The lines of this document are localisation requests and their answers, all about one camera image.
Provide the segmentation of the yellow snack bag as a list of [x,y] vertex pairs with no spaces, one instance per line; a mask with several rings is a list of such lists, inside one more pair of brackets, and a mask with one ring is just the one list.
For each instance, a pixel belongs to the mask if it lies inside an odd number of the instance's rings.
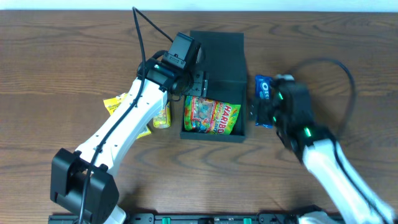
[[[107,109],[108,113],[110,116],[112,116],[116,111],[119,111],[119,108],[121,105],[123,105],[123,108],[121,109],[120,114],[123,114],[128,106],[124,104],[124,100],[129,96],[128,93],[122,93],[120,95],[114,96],[112,98],[107,98],[103,100],[103,104],[105,108]],[[138,134],[137,138],[142,138],[145,136],[149,136],[152,134],[152,131],[150,130],[148,125],[145,125],[143,129],[140,131]]]

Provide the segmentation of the dark green gift box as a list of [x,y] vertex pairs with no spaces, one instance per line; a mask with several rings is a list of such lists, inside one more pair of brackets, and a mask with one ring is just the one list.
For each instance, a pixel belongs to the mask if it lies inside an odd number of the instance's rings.
[[192,30],[190,36],[201,43],[195,70],[208,80],[206,97],[240,105],[237,121],[229,135],[194,133],[181,125],[180,138],[189,140],[242,143],[246,139],[248,70],[244,55],[244,34]]

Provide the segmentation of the yellow Mentos bottle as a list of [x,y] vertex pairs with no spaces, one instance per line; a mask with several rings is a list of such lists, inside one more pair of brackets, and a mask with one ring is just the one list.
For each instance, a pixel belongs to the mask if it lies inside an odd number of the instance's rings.
[[171,126],[170,103],[168,102],[157,115],[153,117],[153,126],[157,129],[166,129]]

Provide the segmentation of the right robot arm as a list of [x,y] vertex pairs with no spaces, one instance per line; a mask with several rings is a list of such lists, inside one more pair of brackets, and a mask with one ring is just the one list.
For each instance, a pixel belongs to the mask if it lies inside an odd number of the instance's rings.
[[315,121],[309,90],[291,75],[271,80],[268,99],[255,99],[250,112],[272,123],[282,144],[326,190],[345,223],[397,223],[384,202],[349,163],[328,127]]

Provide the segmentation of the blue Oreo cookie pack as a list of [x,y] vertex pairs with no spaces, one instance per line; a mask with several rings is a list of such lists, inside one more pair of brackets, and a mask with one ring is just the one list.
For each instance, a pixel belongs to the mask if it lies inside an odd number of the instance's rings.
[[[264,76],[264,75],[256,75],[255,76],[255,97],[258,99],[268,100],[271,96],[271,81],[272,77]],[[270,121],[263,122],[260,121],[259,115],[256,116],[256,126],[263,126],[265,128],[273,128],[272,123]]]

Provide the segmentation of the Haribo sour worms bag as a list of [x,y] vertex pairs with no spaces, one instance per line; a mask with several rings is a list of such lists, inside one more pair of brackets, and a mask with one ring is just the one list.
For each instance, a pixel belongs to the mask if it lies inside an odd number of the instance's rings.
[[241,105],[187,96],[183,126],[186,131],[230,135],[239,116]]

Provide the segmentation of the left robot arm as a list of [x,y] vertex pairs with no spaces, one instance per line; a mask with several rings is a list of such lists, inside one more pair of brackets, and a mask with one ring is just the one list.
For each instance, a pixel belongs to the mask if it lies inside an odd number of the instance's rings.
[[137,69],[127,97],[74,152],[61,148],[52,159],[50,199],[76,215],[72,223],[124,223],[114,178],[124,156],[168,95],[205,96],[208,74],[185,61],[150,58]]

